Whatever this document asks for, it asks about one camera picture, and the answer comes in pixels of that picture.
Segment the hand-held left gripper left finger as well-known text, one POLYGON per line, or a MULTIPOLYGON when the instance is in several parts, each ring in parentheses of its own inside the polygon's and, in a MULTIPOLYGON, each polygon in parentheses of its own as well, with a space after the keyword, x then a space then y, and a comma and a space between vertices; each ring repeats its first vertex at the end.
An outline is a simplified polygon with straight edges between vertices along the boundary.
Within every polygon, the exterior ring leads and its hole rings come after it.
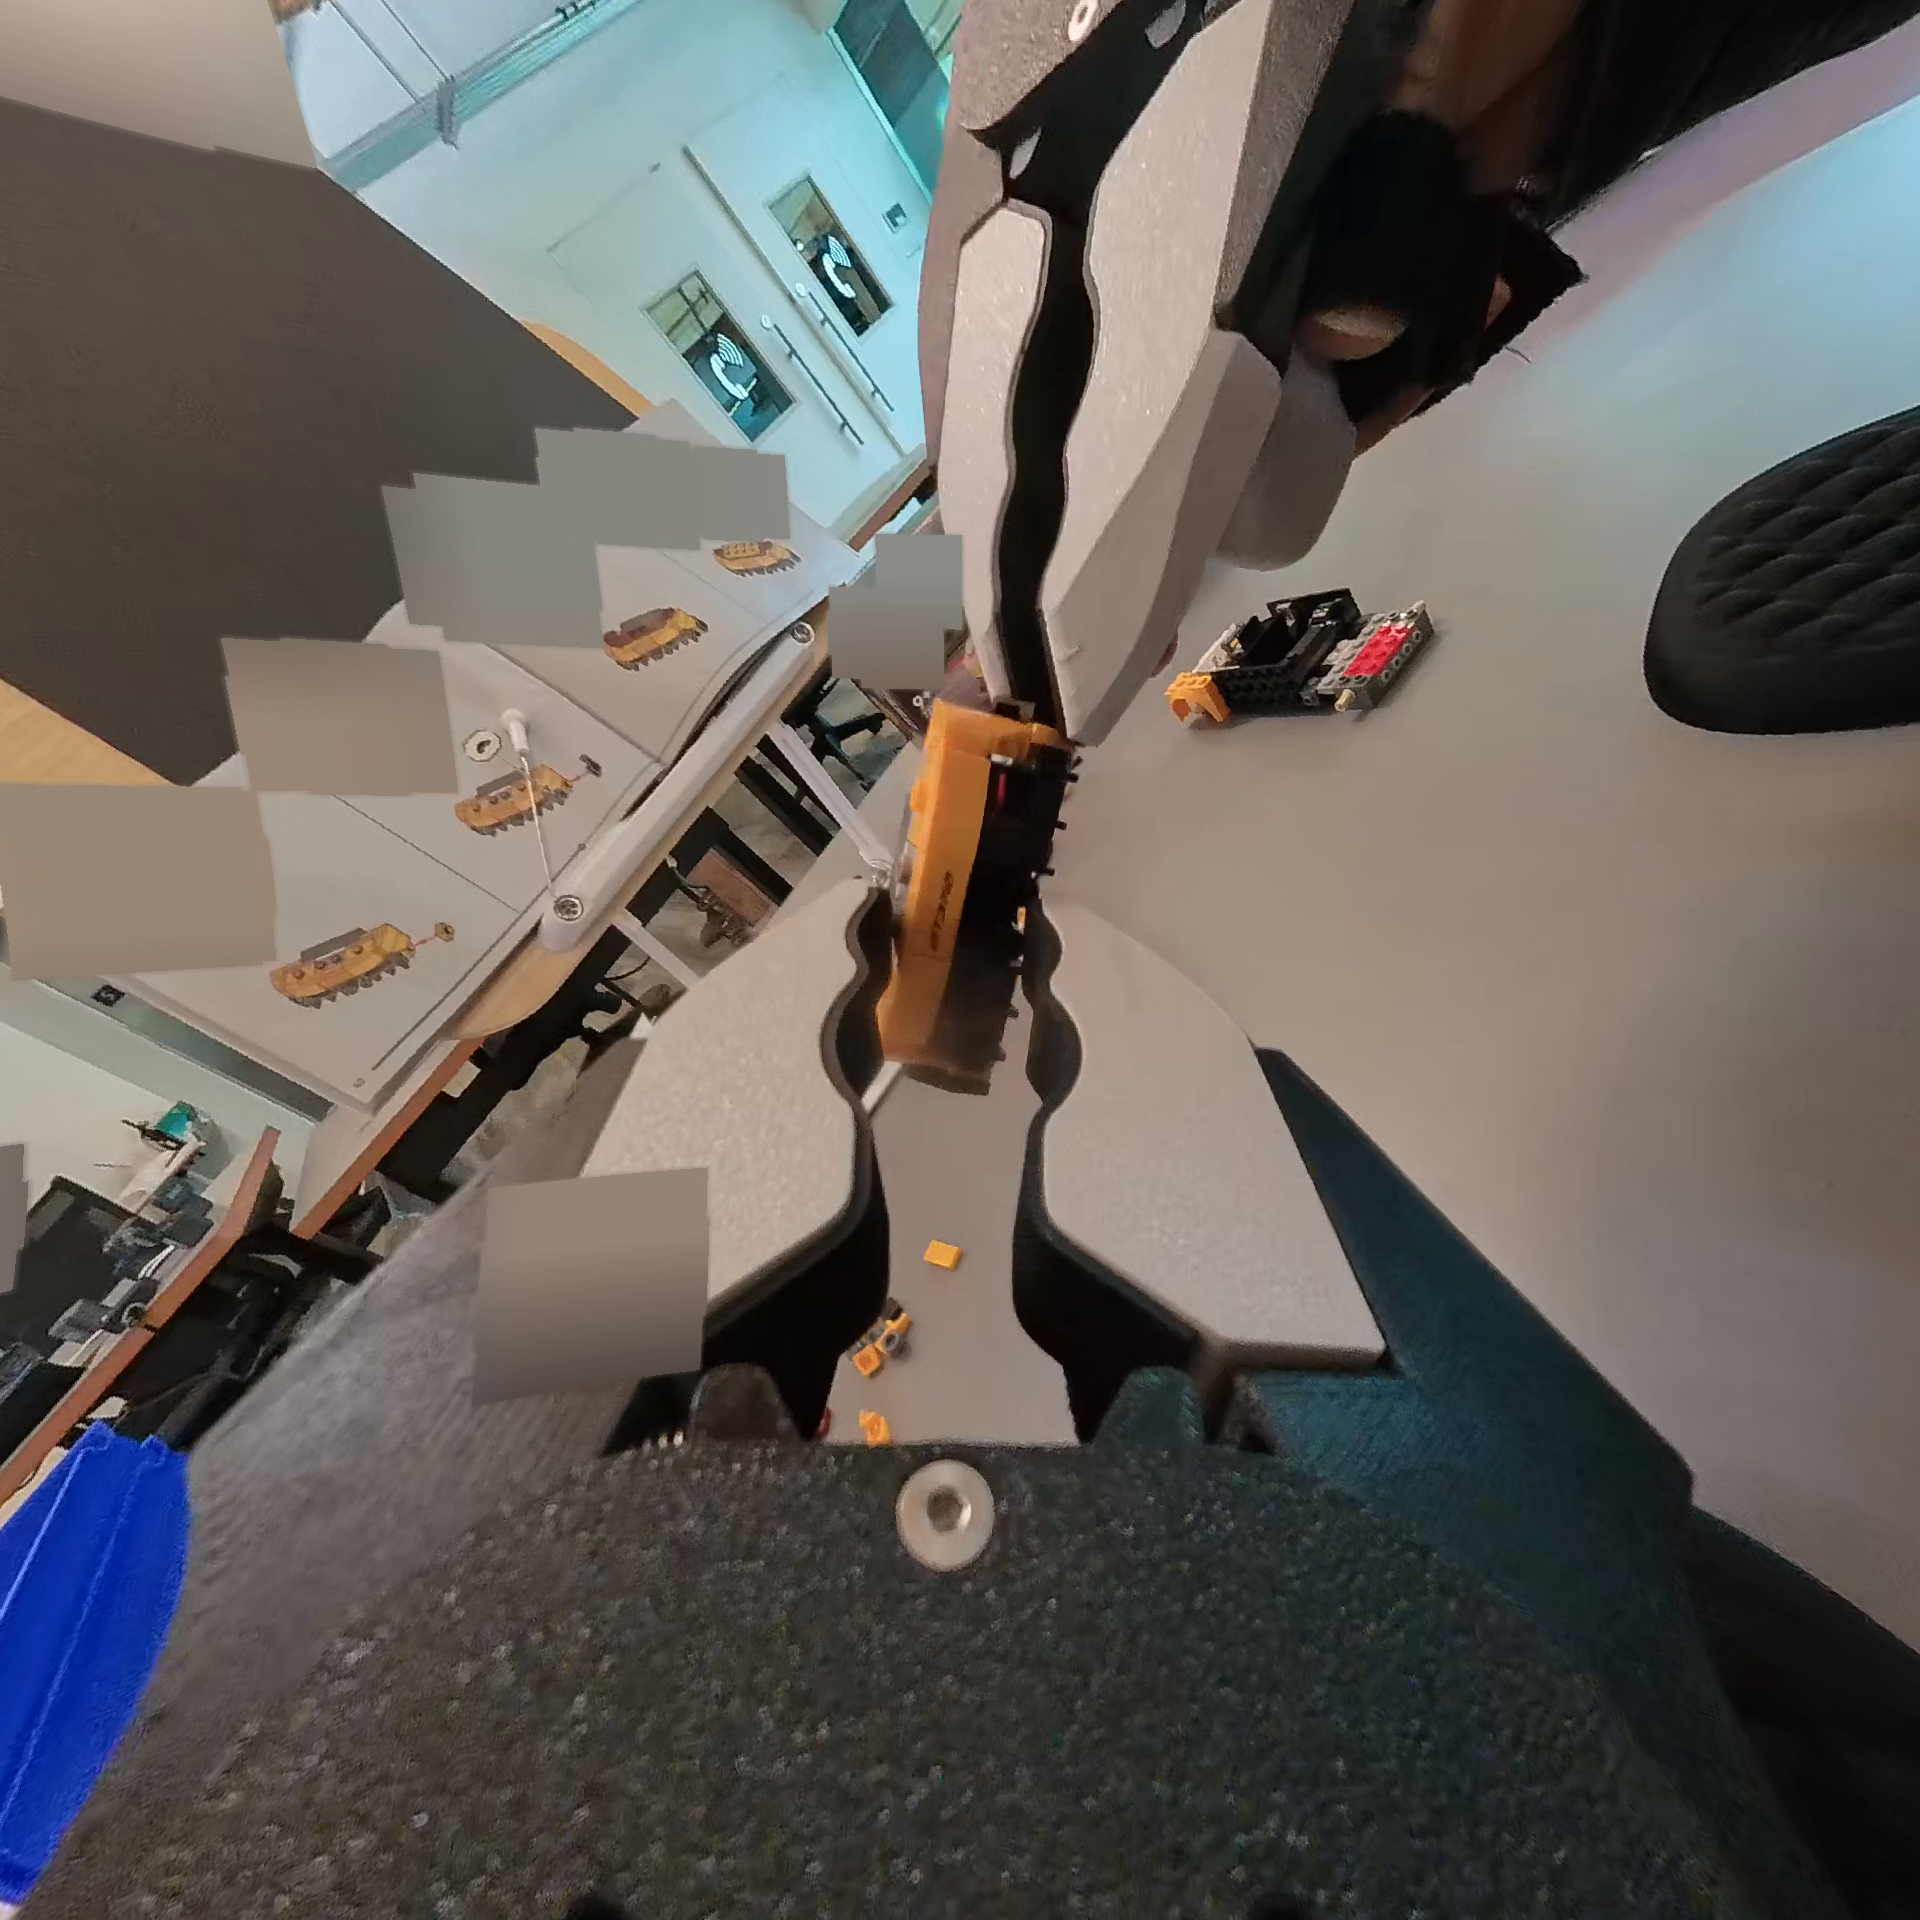
POLYGON ((888 1289, 888 1211, 864 1094, 892 974, 892 898, 839 880, 688 989, 645 1041, 584 1176, 706 1176, 709 1280, 692 1399, 752 1367, 800 1438, 888 1289))

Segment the scattered loose lego pieces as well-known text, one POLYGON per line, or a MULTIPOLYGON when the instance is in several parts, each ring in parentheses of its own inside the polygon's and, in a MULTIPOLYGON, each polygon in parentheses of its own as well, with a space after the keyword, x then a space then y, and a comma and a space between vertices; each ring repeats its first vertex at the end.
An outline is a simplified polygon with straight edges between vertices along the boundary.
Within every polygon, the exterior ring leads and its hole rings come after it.
POLYGON ((888 1291, 833 1370, 822 1434, 882 1448, 953 1429, 960 1377, 960 1281, 964 1253, 933 1238, 902 1269, 902 1294, 888 1291))

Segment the open blue plastic bin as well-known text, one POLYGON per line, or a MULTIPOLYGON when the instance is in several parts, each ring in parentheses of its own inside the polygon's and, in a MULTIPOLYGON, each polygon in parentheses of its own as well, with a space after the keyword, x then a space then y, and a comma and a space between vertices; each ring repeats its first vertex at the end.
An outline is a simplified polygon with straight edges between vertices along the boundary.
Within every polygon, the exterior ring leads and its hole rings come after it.
POLYGON ((2 1527, 2 1903, 88 1799, 153 1677, 185 1582, 185 1457, 85 1429, 2 1527))

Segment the lego instruction booklet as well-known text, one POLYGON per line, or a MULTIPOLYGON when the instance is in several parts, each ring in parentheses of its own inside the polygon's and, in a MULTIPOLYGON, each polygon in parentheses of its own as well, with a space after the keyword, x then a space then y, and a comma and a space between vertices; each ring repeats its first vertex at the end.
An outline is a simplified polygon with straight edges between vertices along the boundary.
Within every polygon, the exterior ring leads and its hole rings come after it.
POLYGON ((559 902, 565 865, 684 755, 852 570, 784 458, 677 405, 623 432, 541 426, 536 480, 384 488, 402 599, 345 647, 358 686, 440 689, 460 768, 418 794, 254 800, 272 931, 206 870, 112 985, 334 1104, 375 1104, 559 902))

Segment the person's right forearm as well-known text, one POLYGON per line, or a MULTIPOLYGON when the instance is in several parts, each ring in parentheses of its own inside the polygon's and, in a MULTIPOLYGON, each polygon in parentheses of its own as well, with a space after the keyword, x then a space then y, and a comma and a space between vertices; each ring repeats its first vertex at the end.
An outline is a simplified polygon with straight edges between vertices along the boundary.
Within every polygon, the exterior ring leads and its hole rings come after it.
POLYGON ((1520 205, 1558 226, 1647 152, 1916 18, 1916 2, 1598 2, 1550 54, 1520 205))

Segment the black and red lego assembly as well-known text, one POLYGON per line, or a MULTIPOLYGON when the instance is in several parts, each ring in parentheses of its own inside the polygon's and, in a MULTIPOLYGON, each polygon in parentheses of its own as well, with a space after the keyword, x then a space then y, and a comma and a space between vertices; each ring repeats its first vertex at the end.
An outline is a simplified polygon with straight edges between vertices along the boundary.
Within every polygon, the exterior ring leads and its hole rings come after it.
POLYGON ((1229 625, 1164 687, 1186 727, 1293 712, 1364 714, 1432 642, 1424 599, 1364 615, 1351 590, 1276 599, 1229 625))

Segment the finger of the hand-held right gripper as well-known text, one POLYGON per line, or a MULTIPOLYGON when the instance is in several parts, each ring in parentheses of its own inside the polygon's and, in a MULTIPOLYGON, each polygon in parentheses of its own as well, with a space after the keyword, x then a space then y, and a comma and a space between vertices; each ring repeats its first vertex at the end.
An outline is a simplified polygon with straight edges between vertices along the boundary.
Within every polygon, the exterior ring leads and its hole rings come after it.
POLYGON ((1063 731, 1102 742, 1177 640, 1280 373, 1216 309, 1256 241, 1287 137, 1285 3, 1190 33, 1095 187, 1088 381, 1063 447, 1039 615, 1063 731))
POLYGON ((1052 707, 1038 590, 1021 583, 1016 391, 1039 322, 1048 218, 998 202, 962 241, 953 275, 937 491, 957 542, 957 593, 990 695, 1052 707))

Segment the white book stand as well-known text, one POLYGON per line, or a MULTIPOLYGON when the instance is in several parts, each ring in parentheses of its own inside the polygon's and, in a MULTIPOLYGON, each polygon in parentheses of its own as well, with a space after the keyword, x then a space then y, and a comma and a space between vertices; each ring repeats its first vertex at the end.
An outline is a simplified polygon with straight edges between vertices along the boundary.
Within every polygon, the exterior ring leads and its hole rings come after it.
POLYGON ((559 902, 549 905, 486 985, 454 1007, 440 1040, 479 1041, 552 999, 573 971, 573 952, 629 913, 638 889, 721 798, 759 744, 768 744, 822 805, 877 880, 893 874, 896 842, 857 810, 786 721, 802 689, 829 665, 826 616, 829 603, 821 600, 806 611, 806 637, 776 640, 638 807, 565 865, 559 902))

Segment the orange and black lego assembly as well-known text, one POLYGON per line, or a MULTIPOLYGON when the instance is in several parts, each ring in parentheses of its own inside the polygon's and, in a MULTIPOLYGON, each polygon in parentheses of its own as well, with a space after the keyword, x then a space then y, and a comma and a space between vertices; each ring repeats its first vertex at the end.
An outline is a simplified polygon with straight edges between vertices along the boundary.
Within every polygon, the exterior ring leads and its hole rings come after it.
POLYGON ((893 971, 877 1001, 887 1063, 985 1094, 1023 967, 1079 754, 1029 703, 929 707, 893 887, 893 971))

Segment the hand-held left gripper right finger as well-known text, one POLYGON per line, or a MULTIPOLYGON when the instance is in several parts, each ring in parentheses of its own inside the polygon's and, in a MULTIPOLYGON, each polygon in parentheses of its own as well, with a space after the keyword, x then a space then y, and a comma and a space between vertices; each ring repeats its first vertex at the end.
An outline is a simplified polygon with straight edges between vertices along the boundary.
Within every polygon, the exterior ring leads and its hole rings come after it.
POLYGON ((1388 1355, 1303 1146, 1238 1024, 1086 905, 1026 955, 1039 1105, 1014 1203, 1014 1313, 1089 1439, 1169 1369, 1204 1417, 1238 1375, 1359 1375, 1388 1355))

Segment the person's right hand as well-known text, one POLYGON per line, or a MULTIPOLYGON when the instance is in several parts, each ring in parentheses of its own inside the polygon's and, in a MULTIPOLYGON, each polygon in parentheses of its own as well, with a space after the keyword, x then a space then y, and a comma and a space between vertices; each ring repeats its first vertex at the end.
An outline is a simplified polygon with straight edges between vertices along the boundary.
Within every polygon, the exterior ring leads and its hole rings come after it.
POLYGON ((1296 344, 1332 366, 1364 366, 1415 333, 1455 322, 1482 199, 1527 168, 1528 110, 1513 105, 1541 46, 1561 31, 1553 3, 1438 2, 1384 106, 1341 154, 1319 208, 1296 344))

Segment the phone booth door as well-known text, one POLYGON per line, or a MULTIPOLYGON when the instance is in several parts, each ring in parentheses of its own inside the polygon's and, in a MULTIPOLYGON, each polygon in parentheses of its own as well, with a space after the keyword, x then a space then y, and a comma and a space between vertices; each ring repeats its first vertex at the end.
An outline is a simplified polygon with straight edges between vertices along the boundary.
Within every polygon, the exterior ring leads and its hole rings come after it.
POLYGON ((917 455, 921 401, 905 362, 912 312, 896 234, 873 230, 822 150, 782 158, 709 131, 684 152, 768 275, 765 318, 836 437, 896 463, 917 455))
POLYGON ((762 270, 677 181, 623 184, 549 241, 546 259, 589 311, 599 351, 648 400, 679 400, 718 439, 790 456, 842 439, 765 323, 762 270))

